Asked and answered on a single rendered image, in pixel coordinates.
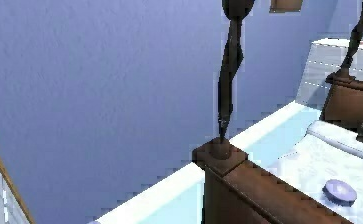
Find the brown wooden four-poster bed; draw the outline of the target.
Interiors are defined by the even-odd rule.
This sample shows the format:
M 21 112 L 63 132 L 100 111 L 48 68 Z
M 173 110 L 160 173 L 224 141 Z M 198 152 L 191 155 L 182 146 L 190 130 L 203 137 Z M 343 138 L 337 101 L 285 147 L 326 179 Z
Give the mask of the brown wooden four-poster bed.
M 233 111 L 232 81 L 243 60 L 242 21 L 254 1 L 222 0 L 230 26 L 218 81 L 219 136 L 192 152 L 192 161 L 205 171 L 201 224 L 352 224 L 251 162 L 247 153 L 225 138 Z M 357 131 L 363 125 L 363 81 L 357 81 L 349 69 L 362 36 L 363 0 L 341 68 L 326 78 L 331 88 L 320 116 Z

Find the white chest of drawers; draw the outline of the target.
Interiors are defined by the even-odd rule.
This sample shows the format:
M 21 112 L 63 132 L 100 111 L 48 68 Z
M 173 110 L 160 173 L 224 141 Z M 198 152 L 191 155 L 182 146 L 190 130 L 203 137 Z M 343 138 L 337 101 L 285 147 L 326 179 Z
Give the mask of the white chest of drawers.
M 324 38 L 313 41 L 301 78 L 295 102 L 320 110 L 325 102 L 330 85 L 326 77 L 336 72 L 348 51 L 347 39 Z M 350 75 L 363 81 L 363 44 L 354 55 Z

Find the white pillow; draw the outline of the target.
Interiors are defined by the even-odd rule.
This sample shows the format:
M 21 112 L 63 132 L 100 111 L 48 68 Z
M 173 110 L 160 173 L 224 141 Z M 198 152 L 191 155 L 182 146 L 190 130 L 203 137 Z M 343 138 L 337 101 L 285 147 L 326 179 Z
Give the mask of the white pillow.
M 357 134 L 324 121 L 314 121 L 306 131 L 323 142 L 344 152 L 363 159 L 363 143 L 356 139 Z

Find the small purple round dish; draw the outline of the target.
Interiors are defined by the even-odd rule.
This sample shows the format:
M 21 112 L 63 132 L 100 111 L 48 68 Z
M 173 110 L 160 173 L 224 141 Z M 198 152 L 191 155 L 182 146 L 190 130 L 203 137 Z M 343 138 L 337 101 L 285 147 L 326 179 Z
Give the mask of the small purple round dish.
M 331 201 L 353 203 L 357 199 L 356 190 L 348 183 L 337 179 L 328 180 L 323 186 L 323 192 Z

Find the brown framed wall picture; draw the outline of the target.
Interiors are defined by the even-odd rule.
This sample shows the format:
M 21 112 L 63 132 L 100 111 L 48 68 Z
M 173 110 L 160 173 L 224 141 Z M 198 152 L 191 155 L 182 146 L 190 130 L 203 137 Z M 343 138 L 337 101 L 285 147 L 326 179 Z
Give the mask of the brown framed wall picture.
M 271 13 L 300 12 L 303 0 L 271 0 Z

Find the white door with wooden frame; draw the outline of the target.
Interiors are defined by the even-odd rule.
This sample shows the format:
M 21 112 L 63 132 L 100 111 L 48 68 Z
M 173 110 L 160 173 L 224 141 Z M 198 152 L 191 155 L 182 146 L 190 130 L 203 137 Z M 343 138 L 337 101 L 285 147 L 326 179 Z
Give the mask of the white door with wooden frame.
M 36 224 L 1 158 L 0 224 Z

